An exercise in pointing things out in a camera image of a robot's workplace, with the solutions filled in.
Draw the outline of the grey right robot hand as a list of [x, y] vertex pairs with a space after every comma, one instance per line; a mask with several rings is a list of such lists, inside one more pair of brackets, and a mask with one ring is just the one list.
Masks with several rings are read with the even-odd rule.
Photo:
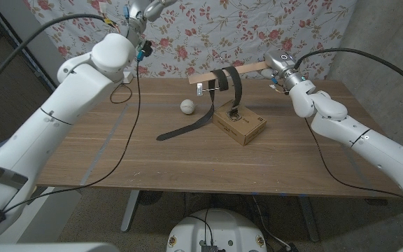
[[303, 81], [302, 75], [295, 70], [294, 59], [282, 50], [267, 51], [263, 62], [267, 68], [260, 70], [260, 74], [267, 79], [283, 80], [283, 87], [286, 90], [291, 90]]

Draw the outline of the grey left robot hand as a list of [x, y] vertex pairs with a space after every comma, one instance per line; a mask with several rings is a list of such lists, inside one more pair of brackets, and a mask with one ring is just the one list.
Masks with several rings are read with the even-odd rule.
[[176, 2], [177, 0], [134, 0], [127, 5], [129, 30], [142, 34], [147, 21], [156, 21], [165, 8]]

